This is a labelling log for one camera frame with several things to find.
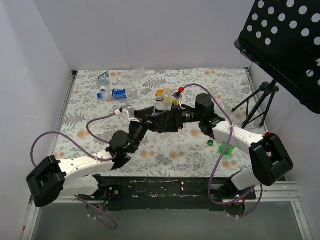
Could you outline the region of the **clear bottle blue label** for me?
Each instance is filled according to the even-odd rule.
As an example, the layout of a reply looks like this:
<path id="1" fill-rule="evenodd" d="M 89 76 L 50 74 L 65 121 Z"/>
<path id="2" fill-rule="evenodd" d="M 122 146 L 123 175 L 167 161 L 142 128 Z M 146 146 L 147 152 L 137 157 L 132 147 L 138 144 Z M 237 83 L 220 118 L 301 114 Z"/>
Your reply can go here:
<path id="1" fill-rule="evenodd" d="M 121 99 L 128 99 L 128 98 L 135 98 L 138 96 L 138 91 L 134 88 L 115 88 L 111 91 L 102 90 L 97 94 L 97 98 L 101 100 L 121 100 Z"/>

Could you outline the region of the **clear bottle black cap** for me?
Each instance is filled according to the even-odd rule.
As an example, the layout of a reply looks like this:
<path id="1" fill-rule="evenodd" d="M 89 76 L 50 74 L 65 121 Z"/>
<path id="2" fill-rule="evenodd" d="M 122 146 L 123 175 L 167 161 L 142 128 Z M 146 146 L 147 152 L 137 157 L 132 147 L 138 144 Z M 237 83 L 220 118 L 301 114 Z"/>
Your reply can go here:
<path id="1" fill-rule="evenodd" d="M 156 103 L 154 105 L 153 115 L 158 115 L 168 110 L 167 104 L 162 95 L 156 95 Z"/>

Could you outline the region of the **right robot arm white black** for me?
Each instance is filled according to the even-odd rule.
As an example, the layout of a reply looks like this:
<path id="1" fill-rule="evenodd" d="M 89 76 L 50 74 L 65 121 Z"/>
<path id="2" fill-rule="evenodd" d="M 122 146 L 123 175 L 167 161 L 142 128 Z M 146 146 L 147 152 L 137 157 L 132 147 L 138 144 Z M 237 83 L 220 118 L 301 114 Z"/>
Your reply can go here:
<path id="1" fill-rule="evenodd" d="M 218 115 L 216 109 L 218 106 L 211 96 L 201 93 L 196 97 L 195 107 L 173 104 L 165 111 L 162 121 L 165 130 L 172 128 L 174 131 L 185 123 L 198 122 L 206 136 L 228 142 L 249 155 L 251 166 L 234 173 L 224 185 L 212 190 L 216 198 L 237 199 L 253 186 L 270 187 L 293 169 L 294 164 L 276 134 L 261 135 L 233 126 L 224 115 Z"/>

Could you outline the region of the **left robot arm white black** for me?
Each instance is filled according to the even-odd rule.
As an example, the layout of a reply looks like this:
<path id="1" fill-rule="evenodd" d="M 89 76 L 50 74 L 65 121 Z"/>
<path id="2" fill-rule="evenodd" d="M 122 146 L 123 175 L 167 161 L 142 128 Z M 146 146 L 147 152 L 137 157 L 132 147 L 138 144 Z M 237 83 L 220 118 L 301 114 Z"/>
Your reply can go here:
<path id="1" fill-rule="evenodd" d="M 130 121 L 129 132 L 116 131 L 108 147 L 98 153 L 89 153 L 78 143 L 75 144 L 85 156 L 71 159 L 46 157 L 26 177 L 31 197 L 36 207 L 45 207 L 59 197 L 84 194 L 101 200 L 106 196 L 106 187 L 90 179 L 94 174 L 109 172 L 125 166 L 134 154 L 148 131 L 156 133 L 176 133 L 183 127 L 183 110 L 172 105 L 171 110 L 153 114 L 154 107 L 134 110 L 132 106 L 115 109 L 109 116 L 127 115 Z"/>

